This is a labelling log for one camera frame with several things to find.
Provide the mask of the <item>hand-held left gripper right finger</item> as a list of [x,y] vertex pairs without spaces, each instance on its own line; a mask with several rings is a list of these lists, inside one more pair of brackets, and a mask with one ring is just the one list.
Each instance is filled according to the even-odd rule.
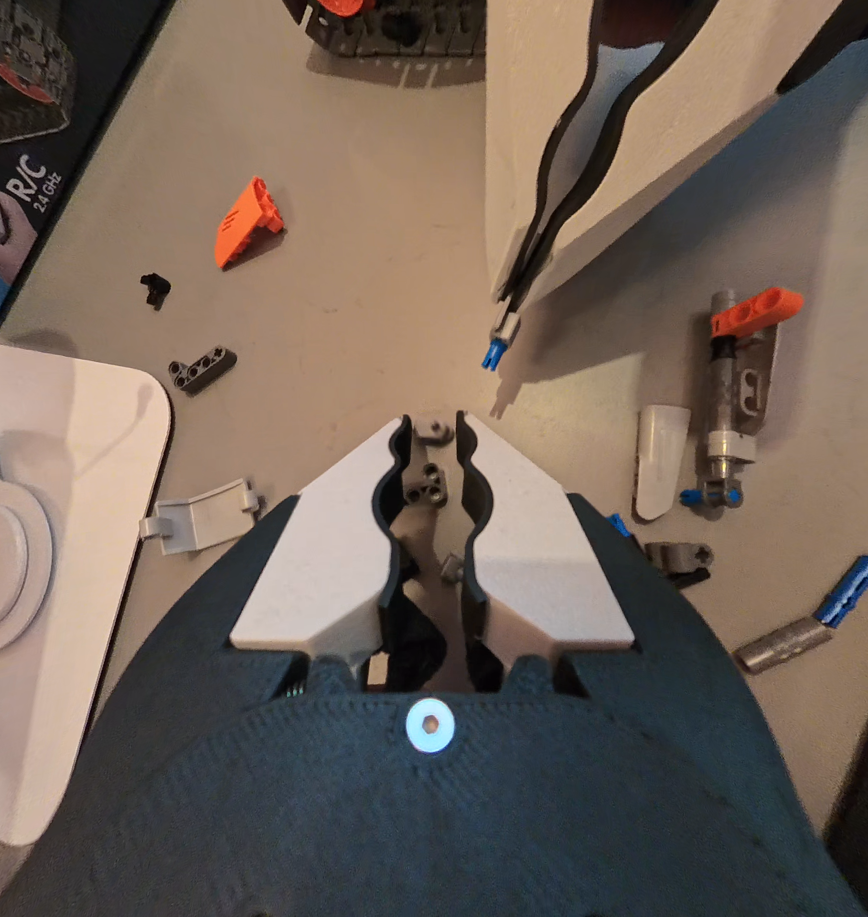
[[634,632],[565,488],[468,411],[456,416],[466,665],[496,693],[520,659],[634,647]]

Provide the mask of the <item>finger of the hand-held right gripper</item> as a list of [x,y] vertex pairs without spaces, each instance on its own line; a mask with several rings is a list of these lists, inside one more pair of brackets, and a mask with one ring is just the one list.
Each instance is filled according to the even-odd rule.
[[547,207],[509,296],[519,310],[555,290],[775,102],[777,86],[841,2],[680,2],[630,49],[600,36],[570,107]]
[[570,107],[593,79],[599,8],[593,1],[487,2],[484,213],[493,299],[507,295],[546,211]]

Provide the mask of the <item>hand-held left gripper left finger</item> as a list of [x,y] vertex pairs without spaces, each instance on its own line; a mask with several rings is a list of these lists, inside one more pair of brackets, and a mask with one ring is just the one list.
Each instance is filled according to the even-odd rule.
[[352,671],[382,652],[390,692],[435,676],[447,639],[405,595],[392,531],[413,432],[410,417],[397,417],[296,495],[230,632],[234,648],[335,658]]

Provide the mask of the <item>light grey thin toy piece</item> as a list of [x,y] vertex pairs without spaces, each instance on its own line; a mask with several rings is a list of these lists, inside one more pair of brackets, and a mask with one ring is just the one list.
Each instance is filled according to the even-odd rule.
[[646,405],[639,413],[634,514],[641,522],[659,519],[676,501],[691,420],[690,409],[675,405]]

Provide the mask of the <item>grey actuator with orange cap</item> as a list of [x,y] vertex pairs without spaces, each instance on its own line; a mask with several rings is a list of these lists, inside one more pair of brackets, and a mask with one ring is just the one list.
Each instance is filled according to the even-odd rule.
[[804,296],[772,287],[737,302],[733,291],[712,299],[711,360],[727,360],[733,371],[733,425],[754,436],[765,423],[780,327],[798,315]]

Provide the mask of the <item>light grey flat clip panel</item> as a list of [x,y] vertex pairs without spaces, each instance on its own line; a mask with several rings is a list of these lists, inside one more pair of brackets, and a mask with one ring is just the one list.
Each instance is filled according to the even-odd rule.
[[139,522],[139,540],[158,541],[164,556],[197,553],[250,531],[259,506],[245,479],[191,498],[156,501],[152,514]]

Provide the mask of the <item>toy vehicle with orange wheel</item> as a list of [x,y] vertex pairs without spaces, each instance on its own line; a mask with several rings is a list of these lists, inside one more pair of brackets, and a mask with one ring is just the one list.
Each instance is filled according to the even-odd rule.
[[485,1],[285,1],[293,21],[340,59],[483,57]]

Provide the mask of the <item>dark grey angled beam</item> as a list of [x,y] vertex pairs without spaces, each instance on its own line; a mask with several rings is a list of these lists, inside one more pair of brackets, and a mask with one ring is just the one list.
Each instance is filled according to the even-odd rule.
[[437,510],[449,500],[447,477],[439,464],[425,463],[417,474],[404,476],[403,495],[406,506],[430,506]]

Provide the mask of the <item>dark grey short beam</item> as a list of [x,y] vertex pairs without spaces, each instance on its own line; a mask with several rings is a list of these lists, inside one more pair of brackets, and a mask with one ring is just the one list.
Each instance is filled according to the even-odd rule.
[[225,347],[214,347],[192,364],[172,361],[168,366],[173,387],[187,395],[195,396],[236,365],[237,355]]

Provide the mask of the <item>blue pin with grey sleeve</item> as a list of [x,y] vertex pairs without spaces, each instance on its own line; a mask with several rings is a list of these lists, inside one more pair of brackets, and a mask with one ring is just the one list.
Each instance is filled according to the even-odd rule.
[[760,674],[819,648],[854,612],[868,591],[868,555],[858,556],[816,611],[734,650],[741,670]]

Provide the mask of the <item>white book stand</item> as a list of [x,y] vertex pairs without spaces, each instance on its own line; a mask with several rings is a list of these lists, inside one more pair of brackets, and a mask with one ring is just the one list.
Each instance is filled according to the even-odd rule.
[[0,842],[71,778],[171,434],[140,370],[0,345]]

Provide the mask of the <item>orange curved panel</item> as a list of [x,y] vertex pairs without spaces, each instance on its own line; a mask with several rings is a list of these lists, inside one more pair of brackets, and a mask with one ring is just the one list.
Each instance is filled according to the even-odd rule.
[[264,179],[254,176],[220,221],[214,240],[214,263],[226,269],[249,247],[257,230],[278,235],[285,229]]

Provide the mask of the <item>blue toy kit box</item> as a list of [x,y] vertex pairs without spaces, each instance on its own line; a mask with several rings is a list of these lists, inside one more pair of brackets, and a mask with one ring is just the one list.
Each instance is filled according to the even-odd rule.
[[169,1],[0,1],[0,324]]

